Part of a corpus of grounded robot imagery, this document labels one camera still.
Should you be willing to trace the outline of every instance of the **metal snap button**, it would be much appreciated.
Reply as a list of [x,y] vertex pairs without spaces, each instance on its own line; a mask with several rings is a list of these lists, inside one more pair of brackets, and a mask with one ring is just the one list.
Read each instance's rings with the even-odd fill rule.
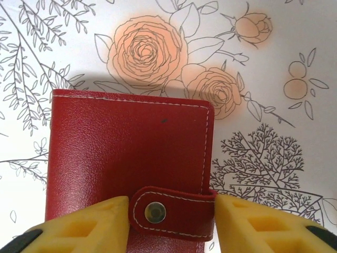
[[145,218],[148,222],[156,224],[162,222],[166,217],[166,208],[159,202],[152,202],[145,208]]

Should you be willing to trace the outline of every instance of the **rose drawing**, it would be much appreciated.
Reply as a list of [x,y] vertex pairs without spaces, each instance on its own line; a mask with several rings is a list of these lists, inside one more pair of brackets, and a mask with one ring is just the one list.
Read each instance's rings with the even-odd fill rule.
[[165,91],[181,88],[187,99],[211,102],[215,109],[215,119],[221,120],[241,104],[240,91],[244,84],[241,76],[238,76],[240,80],[217,67],[207,70],[198,64],[188,64],[182,68],[181,81],[169,81]]
[[119,26],[108,53],[107,69],[134,89],[159,90],[187,63],[183,33],[159,16],[132,18]]
[[235,22],[236,35],[252,44],[265,41],[272,30],[272,22],[262,13],[246,14]]

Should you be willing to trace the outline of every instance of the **branch drawing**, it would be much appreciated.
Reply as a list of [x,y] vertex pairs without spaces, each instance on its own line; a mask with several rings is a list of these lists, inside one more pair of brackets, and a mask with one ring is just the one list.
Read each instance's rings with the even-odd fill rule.
[[295,127],[292,123],[290,123],[288,120],[285,120],[278,114],[276,114],[274,111],[276,110],[275,107],[273,106],[267,106],[265,107],[264,105],[258,103],[255,100],[252,100],[251,98],[251,93],[248,91],[245,95],[241,95],[243,99],[247,102],[247,109],[248,111],[254,116],[254,118],[261,122],[262,121],[262,115],[263,113],[265,114],[270,114],[273,115],[277,118],[277,121],[279,124],[282,122],[287,123],[288,125],[292,126],[293,128]]
[[[52,48],[49,46],[55,41],[58,41],[60,46],[66,45],[66,41],[63,39],[63,36],[66,34],[65,31],[62,31],[63,25],[52,26],[55,20],[58,17],[64,18],[65,26],[69,25],[70,19],[72,18],[75,22],[75,27],[78,33],[81,32],[81,29],[87,33],[87,28],[85,24],[88,23],[87,20],[81,20],[79,17],[87,13],[92,13],[96,15],[93,7],[96,4],[86,4],[83,0],[61,0],[62,3],[59,3],[56,0],[51,0],[49,8],[46,9],[45,0],[38,0],[34,9],[26,1],[21,0],[22,5],[19,6],[19,21],[22,24],[26,24],[27,35],[33,37],[33,45],[37,46],[37,41],[39,41],[38,49],[41,52],[43,51],[52,51]],[[78,6],[82,8],[76,13],[71,12],[70,10],[78,10]],[[49,13],[49,16],[43,18],[43,12]]]
[[22,5],[19,14],[19,21],[22,24],[26,24],[27,34],[33,36],[33,45],[36,47],[37,39],[40,41],[39,51],[41,52],[49,50],[52,51],[52,48],[48,46],[48,43],[53,43],[55,39],[58,40],[60,46],[66,45],[62,36],[65,35],[65,32],[61,32],[59,29],[62,25],[56,25],[51,27],[54,23],[56,16],[50,16],[47,18],[41,18],[38,12],[35,12],[27,3],[22,0]]
[[39,169],[41,164],[47,165],[48,162],[48,150],[46,148],[47,139],[43,138],[40,143],[34,142],[34,148],[37,155],[30,158],[23,159],[9,159],[2,160],[1,163],[7,163],[9,167],[15,170],[16,176],[18,177],[20,174],[23,177],[26,177],[27,174],[32,175],[34,180],[39,180],[44,189],[47,184],[47,175],[46,173],[42,173]]
[[316,88],[323,90],[329,89],[329,86],[316,78],[307,78],[308,70],[312,66],[317,49],[311,50],[309,55],[305,57],[302,53],[299,53],[300,60],[293,61],[289,64],[288,72],[292,79],[286,82],[283,87],[284,95],[291,100],[303,100],[291,105],[288,109],[296,109],[304,107],[305,114],[309,119],[314,120],[313,107],[309,101],[308,94],[310,93],[313,98],[316,97]]
[[332,206],[337,211],[334,199],[300,190],[298,173],[304,171],[304,160],[295,138],[279,136],[263,123],[247,136],[235,132],[221,144],[223,153],[230,158],[212,161],[215,171],[211,173],[210,184],[214,190],[306,217],[322,225],[324,215],[328,221],[332,220],[334,214],[327,213],[326,209]]
[[[30,15],[31,10],[25,5],[25,2],[23,4],[25,7],[23,6],[21,13],[25,13],[25,10],[27,10],[27,15]],[[70,65],[56,70],[55,62],[52,66],[41,62],[1,3],[0,8],[2,8],[17,33],[17,43],[7,44],[7,47],[11,49],[10,55],[0,61],[0,64],[8,62],[8,67],[10,67],[5,73],[4,81],[12,79],[4,87],[4,92],[10,93],[3,100],[10,102],[9,107],[13,110],[19,109],[17,119],[22,119],[23,130],[30,130],[32,136],[34,130],[38,130],[38,122],[41,122],[42,126],[47,126],[51,119],[49,106],[52,89],[76,89],[83,81],[77,83],[75,81],[81,78],[83,74],[68,77]],[[31,58],[28,58],[29,54],[27,54],[25,48],[28,48],[29,53],[33,56],[33,62],[30,61]],[[37,65],[38,68],[32,67],[32,63]],[[37,87],[42,87],[42,92],[38,91]]]

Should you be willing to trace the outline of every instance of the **red leather wallet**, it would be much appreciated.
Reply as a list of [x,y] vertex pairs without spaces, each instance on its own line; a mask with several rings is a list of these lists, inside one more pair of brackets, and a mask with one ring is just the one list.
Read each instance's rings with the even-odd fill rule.
[[[204,252],[213,122],[206,101],[54,90],[46,220],[128,196],[128,253]],[[160,223],[145,218],[152,202],[166,209]]]

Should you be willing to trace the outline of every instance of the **leaf drawing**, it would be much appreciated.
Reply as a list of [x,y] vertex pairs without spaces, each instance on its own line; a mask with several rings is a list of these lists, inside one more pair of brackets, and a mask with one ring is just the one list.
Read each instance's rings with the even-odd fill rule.
[[16,223],[16,212],[15,210],[12,210],[11,213],[9,214],[12,222]]
[[323,209],[329,222],[337,226],[337,199],[324,198]]
[[2,119],[2,120],[5,119],[5,115],[2,113],[2,111],[0,111],[0,119]]
[[311,95],[312,95],[313,97],[316,97],[316,92],[315,92],[314,89],[310,89],[310,93],[311,93]]
[[256,118],[256,120],[261,122],[261,120],[262,120],[262,109],[256,101],[254,101],[254,100],[248,101],[247,109],[254,116],[254,118]]
[[263,110],[263,112],[264,112],[264,113],[271,113],[271,112],[273,112],[273,111],[275,111],[275,110],[276,110],[275,107],[273,107],[273,106],[268,106],[268,107],[266,107],[266,108]]
[[108,54],[112,43],[112,39],[109,36],[103,34],[95,34],[96,51],[103,63],[107,63]]
[[200,13],[194,3],[185,6],[173,13],[170,17],[170,24],[177,28],[177,31],[184,31],[185,37],[193,36],[200,26]]
[[313,120],[314,119],[314,115],[313,115],[313,110],[312,110],[312,105],[308,100],[305,100],[304,102],[304,108],[305,108],[305,113],[307,114],[307,116]]
[[318,88],[321,89],[329,89],[329,86],[325,83],[323,83],[322,81],[315,79],[315,78],[310,78],[309,82],[311,82],[313,85],[315,85]]
[[248,135],[233,133],[221,141],[221,148],[229,158],[213,159],[212,189],[324,225],[323,196],[300,190],[304,159],[295,138],[262,124]]
[[222,71],[226,71],[226,66],[227,66],[227,60],[225,60],[221,66]]
[[220,38],[203,37],[188,43],[189,63],[200,64],[207,61],[224,44]]
[[175,0],[156,0],[158,6],[166,13],[175,13],[178,6]]
[[215,242],[212,242],[211,245],[209,246],[209,251],[212,250],[215,246]]
[[244,89],[244,81],[242,79],[241,74],[238,72],[236,75],[237,85],[239,87],[239,91],[241,92]]
[[300,53],[300,59],[301,59],[301,62],[305,63],[305,57],[302,53]]
[[211,1],[198,8],[199,12],[204,15],[212,14],[219,9],[219,3],[217,1]]
[[47,144],[47,138],[42,138],[41,142],[38,143],[34,141],[34,148],[35,148],[35,153],[37,153],[39,156],[44,156],[47,158],[48,156],[48,150],[46,149],[46,144]]
[[252,99],[252,97],[251,97],[251,92],[248,91],[248,92],[246,93],[246,95],[243,97],[243,99],[244,99],[245,101],[251,101],[251,99]]
[[311,52],[310,52],[310,54],[308,56],[308,60],[306,62],[308,67],[311,66],[312,62],[315,59],[315,56],[316,56],[316,47],[313,50],[311,50]]
[[104,92],[118,92],[124,94],[131,94],[131,91],[123,84],[109,81],[94,81],[94,84]]
[[288,109],[296,109],[298,107],[300,107],[302,105],[303,102],[298,102],[296,104],[293,104],[291,107],[289,107]]

